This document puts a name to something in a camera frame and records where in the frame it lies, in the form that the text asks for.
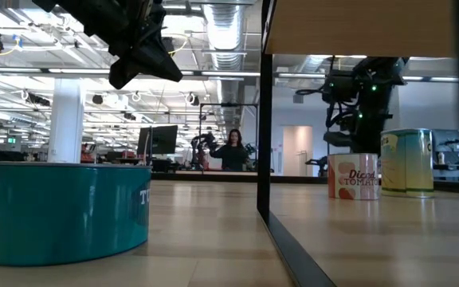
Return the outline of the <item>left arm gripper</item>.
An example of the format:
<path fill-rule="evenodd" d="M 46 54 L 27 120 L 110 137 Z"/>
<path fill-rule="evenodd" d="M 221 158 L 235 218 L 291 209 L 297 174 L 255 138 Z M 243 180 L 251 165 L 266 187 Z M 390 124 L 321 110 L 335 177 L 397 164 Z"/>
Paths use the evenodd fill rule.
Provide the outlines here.
<path fill-rule="evenodd" d="M 160 40 L 150 39 L 133 48 L 157 29 L 159 15 L 163 12 L 162 0 L 116 0 L 121 13 L 116 18 L 113 39 L 109 42 L 109 53 L 119 56 L 112 64 L 109 82 L 122 89 L 138 74 L 146 74 L 169 81 L 181 81 L 182 72 L 175 64 Z"/>

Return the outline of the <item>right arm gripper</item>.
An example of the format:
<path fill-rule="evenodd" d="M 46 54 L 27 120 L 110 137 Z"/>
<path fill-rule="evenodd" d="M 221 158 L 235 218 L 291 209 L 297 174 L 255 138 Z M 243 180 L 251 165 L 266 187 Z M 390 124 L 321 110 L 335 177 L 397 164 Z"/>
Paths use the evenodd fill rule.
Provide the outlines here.
<path fill-rule="evenodd" d="M 389 112 L 391 81 L 360 81 L 352 88 L 326 85 L 328 100 L 326 127 L 337 124 L 338 132 L 326 131 L 324 140 L 335 147 L 348 147 L 354 153 L 380 152 L 380 135 Z"/>

